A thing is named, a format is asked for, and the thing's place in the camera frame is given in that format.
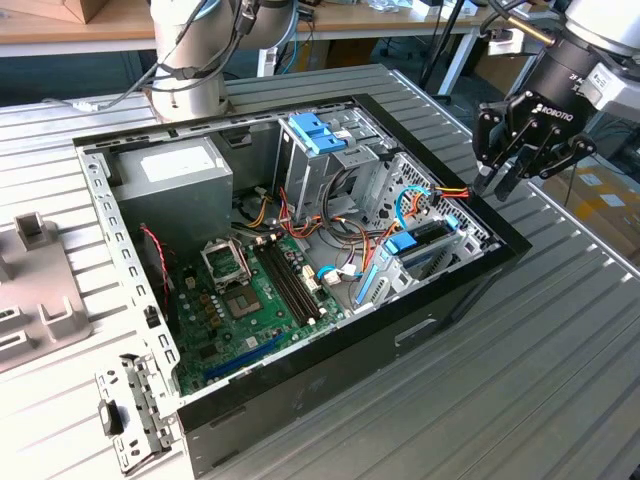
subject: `wooden desk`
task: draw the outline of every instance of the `wooden desk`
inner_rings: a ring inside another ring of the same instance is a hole
[[[314,40],[432,35],[436,16],[422,17],[411,9],[380,13],[366,4],[323,4],[315,9]],[[471,52],[478,26],[488,12],[459,19],[454,34],[464,37],[439,93],[449,94]],[[439,30],[444,28],[445,19]],[[300,22],[298,40],[309,36]],[[0,57],[57,55],[154,49],[153,21],[145,0],[111,0],[88,25],[5,11],[0,17]],[[259,76],[269,75],[268,51],[261,51]]]
[[[488,14],[487,9],[483,8],[473,17],[459,18],[453,32],[469,32],[472,28],[480,26]],[[357,5],[327,3],[315,8],[314,38],[333,40],[337,38],[425,35],[425,32],[433,31],[436,21],[436,15],[424,17],[409,8],[401,8],[396,13],[381,13],[366,3]],[[442,29],[446,22],[447,20],[442,18],[439,29]],[[309,25],[300,22],[298,32],[308,31]]]

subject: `white cable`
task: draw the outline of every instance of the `white cable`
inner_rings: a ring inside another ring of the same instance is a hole
[[[59,105],[72,107],[72,108],[74,108],[74,109],[76,109],[76,110],[78,110],[80,112],[84,112],[84,113],[97,113],[97,112],[101,112],[103,110],[107,110],[109,108],[112,108],[112,107],[116,106],[117,104],[122,102],[125,98],[127,98],[129,95],[131,95],[134,91],[136,91],[138,88],[140,88],[142,85],[144,85],[149,80],[149,78],[154,74],[154,72],[158,69],[158,67],[160,65],[166,63],[166,61],[173,54],[173,52],[176,51],[176,48],[178,48],[178,45],[180,45],[180,42],[182,42],[182,39],[186,36],[187,31],[191,27],[191,24],[193,24],[193,21],[194,21],[196,15],[200,11],[200,9],[204,6],[205,3],[207,3],[207,0],[200,0],[200,2],[198,2],[198,5],[196,5],[196,8],[191,12],[191,15],[189,15],[189,19],[187,20],[187,23],[185,23],[184,27],[182,28],[182,30],[180,30],[180,33],[176,37],[175,44],[173,45],[173,48],[169,51],[169,53],[167,53],[164,56],[162,61],[157,61],[156,63],[154,63],[151,66],[151,68],[149,70],[147,70],[147,72],[144,75],[142,75],[142,77],[140,77],[140,79],[136,83],[134,83],[131,87],[129,87],[129,89],[126,92],[124,92],[122,95],[120,95],[115,100],[112,100],[111,102],[107,103],[106,105],[99,104],[99,103],[89,103],[89,102],[86,102],[86,101],[69,102],[67,100],[58,100],[58,99],[55,99],[55,98],[45,98],[45,99],[42,100],[42,102],[43,103],[56,103],[56,104],[59,104]]]

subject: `robotiq logo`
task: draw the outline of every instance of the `robotiq logo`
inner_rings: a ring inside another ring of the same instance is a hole
[[[560,110],[556,110],[555,108],[545,107],[541,103],[536,105],[536,108],[533,109],[533,113],[544,113],[545,115],[551,115],[552,117],[561,118],[562,120],[566,120],[567,122],[573,120],[573,115],[562,112]]]

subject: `desk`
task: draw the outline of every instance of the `desk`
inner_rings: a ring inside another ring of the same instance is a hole
[[[326,4],[315,9],[314,40],[432,35],[436,17],[426,19],[413,10],[380,13],[368,5]],[[487,16],[481,9],[474,17],[460,18],[454,34],[464,37],[438,93],[451,93]],[[440,22],[440,30],[446,20]],[[309,36],[309,26],[298,25],[297,39]],[[57,55],[154,49],[153,21],[145,0],[111,0],[88,25],[5,11],[0,17],[0,57]],[[259,56],[258,76],[273,74],[274,51]]]
[[[475,176],[469,131],[382,66],[242,79],[228,91],[240,110],[368,93],[464,181]],[[33,210],[58,223],[94,326],[0,375],[2,478],[121,478],[93,373],[143,346],[71,139],[154,123],[140,94],[96,115],[0,109],[0,228]],[[640,273],[530,184],[506,203],[485,200],[533,245],[515,271],[454,328],[207,480],[629,477],[640,458]],[[181,443],[135,478],[192,478]]]

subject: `motherboard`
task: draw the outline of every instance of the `motherboard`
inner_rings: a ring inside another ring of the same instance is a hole
[[[344,318],[293,238],[237,246],[246,263],[232,249],[214,251],[219,254],[207,255],[207,262],[194,258],[172,277],[183,396]],[[237,280],[224,287],[214,280],[229,277]]]

